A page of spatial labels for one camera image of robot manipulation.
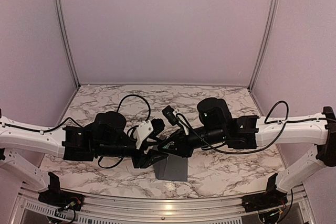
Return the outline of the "green white glue stick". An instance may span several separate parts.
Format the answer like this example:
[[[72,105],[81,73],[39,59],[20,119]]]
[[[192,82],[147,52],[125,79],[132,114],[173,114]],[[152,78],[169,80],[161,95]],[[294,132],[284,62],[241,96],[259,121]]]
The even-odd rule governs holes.
[[[175,149],[174,142],[169,142],[165,144],[162,148],[164,150],[174,150]]]

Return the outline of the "dark grey envelope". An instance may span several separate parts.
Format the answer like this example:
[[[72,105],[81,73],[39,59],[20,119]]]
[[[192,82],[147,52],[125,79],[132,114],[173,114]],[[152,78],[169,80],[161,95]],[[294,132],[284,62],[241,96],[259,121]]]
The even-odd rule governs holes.
[[[188,175],[188,158],[169,154],[164,160],[153,165],[155,178],[173,182],[186,182]]]

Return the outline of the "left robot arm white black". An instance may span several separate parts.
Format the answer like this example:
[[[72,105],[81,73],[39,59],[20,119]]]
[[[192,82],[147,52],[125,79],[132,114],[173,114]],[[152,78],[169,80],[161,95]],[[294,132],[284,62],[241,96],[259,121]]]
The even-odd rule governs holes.
[[[92,162],[98,157],[129,157],[134,168],[148,168],[168,157],[157,150],[147,150],[145,141],[164,130],[161,119],[143,121],[135,138],[124,132],[125,117],[114,111],[99,113],[84,126],[57,126],[51,129],[14,123],[1,116],[1,168],[19,176],[27,187],[39,194],[40,202],[56,206],[60,211],[80,211],[83,195],[60,188],[60,180],[28,162],[17,150],[52,155],[66,161]]]

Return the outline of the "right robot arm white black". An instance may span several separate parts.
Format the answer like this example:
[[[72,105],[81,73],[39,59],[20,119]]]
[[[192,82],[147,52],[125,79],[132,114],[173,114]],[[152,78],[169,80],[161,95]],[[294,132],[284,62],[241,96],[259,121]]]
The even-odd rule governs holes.
[[[260,211],[286,203],[292,189],[314,173],[335,166],[335,114],[325,106],[320,113],[302,117],[271,118],[248,115],[234,118],[225,100],[206,98],[197,104],[201,127],[193,128],[186,117],[170,106],[163,115],[178,130],[158,145],[158,150],[183,158],[198,148],[226,155],[249,155],[274,144],[310,144],[295,163],[268,178],[265,191],[242,197],[246,212]]]

